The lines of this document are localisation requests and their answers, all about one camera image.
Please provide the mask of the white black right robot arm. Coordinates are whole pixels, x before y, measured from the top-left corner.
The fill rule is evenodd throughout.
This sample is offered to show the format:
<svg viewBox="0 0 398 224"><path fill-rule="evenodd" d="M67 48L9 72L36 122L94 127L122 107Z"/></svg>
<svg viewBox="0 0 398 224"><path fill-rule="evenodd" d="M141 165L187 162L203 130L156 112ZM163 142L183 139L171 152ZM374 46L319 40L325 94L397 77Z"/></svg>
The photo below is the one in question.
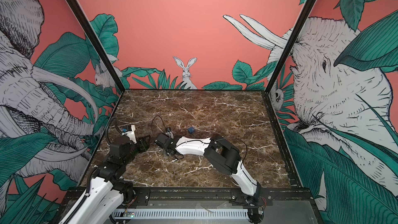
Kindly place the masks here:
<svg viewBox="0 0 398 224"><path fill-rule="evenodd" d="M206 139L185 136L171 138L160 133L154 143L169 156L202 156L221 174L231 176L245 195L245 205L255 206L259 202L261 185L247 171L239 149L220 135Z"/></svg>

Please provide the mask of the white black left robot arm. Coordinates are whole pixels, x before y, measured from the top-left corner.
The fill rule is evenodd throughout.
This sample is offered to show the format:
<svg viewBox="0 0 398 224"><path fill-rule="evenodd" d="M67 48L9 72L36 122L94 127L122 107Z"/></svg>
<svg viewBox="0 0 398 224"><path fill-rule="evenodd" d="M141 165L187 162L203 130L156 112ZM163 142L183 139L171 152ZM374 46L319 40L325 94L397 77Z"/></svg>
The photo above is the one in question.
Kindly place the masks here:
<svg viewBox="0 0 398 224"><path fill-rule="evenodd" d="M60 223L103 224L120 205L135 203L138 193L121 177L135 156L148 150L150 139L146 135L133 141L125 134L111 142L104 161L88 176L85 191Z"/></svg>

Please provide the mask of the blue padlock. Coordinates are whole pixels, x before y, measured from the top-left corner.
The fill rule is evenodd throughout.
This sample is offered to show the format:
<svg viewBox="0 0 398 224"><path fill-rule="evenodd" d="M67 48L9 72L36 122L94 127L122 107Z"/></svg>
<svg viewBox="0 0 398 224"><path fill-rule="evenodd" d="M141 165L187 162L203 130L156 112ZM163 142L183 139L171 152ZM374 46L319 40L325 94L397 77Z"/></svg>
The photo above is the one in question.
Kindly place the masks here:
<svg viewBox="0 0 398 224"><path fill-rule="evenodd" d="M187 131L188 131L190 134L193 134L193 133L195 132L195 128L194 128L193 126L188 126L188 127L187 127Z"/></svg>

